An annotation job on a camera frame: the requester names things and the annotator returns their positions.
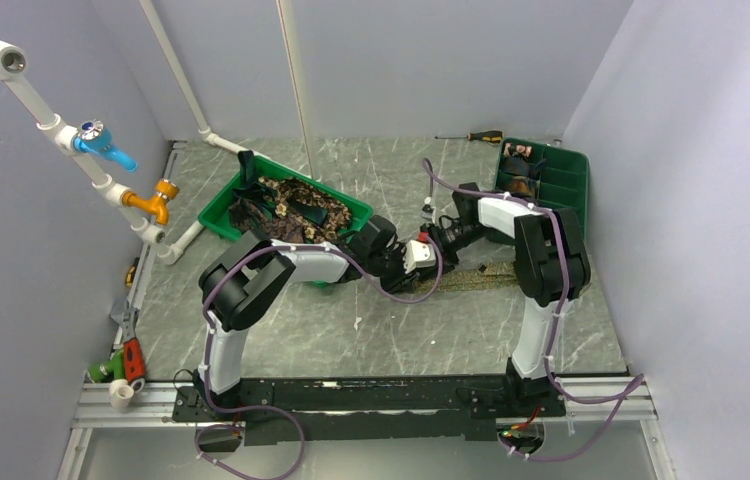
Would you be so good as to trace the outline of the olive gold patterned tie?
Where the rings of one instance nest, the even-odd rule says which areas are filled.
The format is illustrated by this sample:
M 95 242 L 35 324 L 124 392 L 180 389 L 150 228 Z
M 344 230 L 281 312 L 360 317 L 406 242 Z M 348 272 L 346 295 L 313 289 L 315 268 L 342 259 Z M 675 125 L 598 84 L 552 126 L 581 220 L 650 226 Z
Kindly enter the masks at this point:
M 443 271 L 438 292 L 494 290 L 518 286 L 512 262 L 490 262 L 475 268 Z

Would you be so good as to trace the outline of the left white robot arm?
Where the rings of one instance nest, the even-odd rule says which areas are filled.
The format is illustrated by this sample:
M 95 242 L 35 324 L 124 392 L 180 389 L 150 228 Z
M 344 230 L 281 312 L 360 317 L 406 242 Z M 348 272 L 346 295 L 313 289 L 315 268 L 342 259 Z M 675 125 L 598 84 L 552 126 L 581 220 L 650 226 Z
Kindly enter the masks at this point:
M 398 240 L 394 225 L 374 215 L 335 240 L 294 243 L 262 231 L 244 233 L 201 274 L 207 323 L 203 358 L 193 377 L 199 407 L 215 420 L 238 406 L 242 357 L 250 329 L 292 283 L 342 284 L 364 279 L 388 295 L 438 274 L 439 248 L 427 235 Z

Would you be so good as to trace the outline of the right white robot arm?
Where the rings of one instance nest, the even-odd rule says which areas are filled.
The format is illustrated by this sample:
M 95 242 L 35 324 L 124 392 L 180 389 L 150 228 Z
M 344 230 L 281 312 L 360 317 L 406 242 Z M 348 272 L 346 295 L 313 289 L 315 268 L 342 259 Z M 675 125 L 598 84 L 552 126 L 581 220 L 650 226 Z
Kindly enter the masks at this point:
M 591 283 L 591 266 L 577 211 L 507 192 L 482 192 L 474 183 L 452 192 L 457 217 L 426 222 L 420 230 L 455 265 L 458 252 L 492 230 L 514 247 L 514 272 L 525 297 L 518 342 L 509 361 L 516 379 L 502 388 L 508 411 L 525 415 L 541 399 L 537 384 L 553 378 L 551 354 L 562 318 Z

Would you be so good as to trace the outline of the green tray of ties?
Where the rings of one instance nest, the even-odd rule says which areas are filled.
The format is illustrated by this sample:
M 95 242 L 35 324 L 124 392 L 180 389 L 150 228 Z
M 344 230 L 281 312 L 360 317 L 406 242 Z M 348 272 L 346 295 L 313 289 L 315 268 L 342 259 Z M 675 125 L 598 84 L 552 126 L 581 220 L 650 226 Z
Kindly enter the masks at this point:
M 259 176 L 276 179 L 296 177 L 326 191 L 344 203 L 350 209 L 353 219 L 351 228 L 339 239 L 343 236 L 350 235 L 350 233 L 354 231 L 360 230 L 373 215 L 373 207 L 364 201 L 342 193 L 324 183 L 309 178 L 302 173 L 283 166 L 255 152 L 254 155 L 256 156 Z M 199 213 L 199 222 L 208 230 L 214 232 L 217 236 L 229 241 L 239 239 L 244 232 L 251 229 L 260 230 L 272 238 L 282 240 L 279 239 L 278 236 L 282 235 L 286 229 L 281 225 L 281 222 L 275 223 L 276 220 L 271 218 L 267 219 L 255 206 L 247 205 L 244 201 L 234 202 L 234 189 L 240 186 L 239 161 L 238 167 L 239 171 L 234 174 L 220 192 L 215 195 L 213 200 L 211 200 L 210 203 Z

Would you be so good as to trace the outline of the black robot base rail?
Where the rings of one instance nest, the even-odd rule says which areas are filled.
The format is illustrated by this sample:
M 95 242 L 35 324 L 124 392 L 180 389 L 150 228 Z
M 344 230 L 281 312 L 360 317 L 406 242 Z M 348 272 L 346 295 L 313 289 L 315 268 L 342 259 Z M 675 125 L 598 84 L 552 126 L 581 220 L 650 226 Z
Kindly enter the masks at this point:
M 493 439 L 512 423 L 566 413 L 544 382 L 510 373 L 335 378 L 244 378 L 205 400 L 200 382 L 179 386 L 176 423 L 235 421 L 248 446 L 294 441 L 461 437 Z

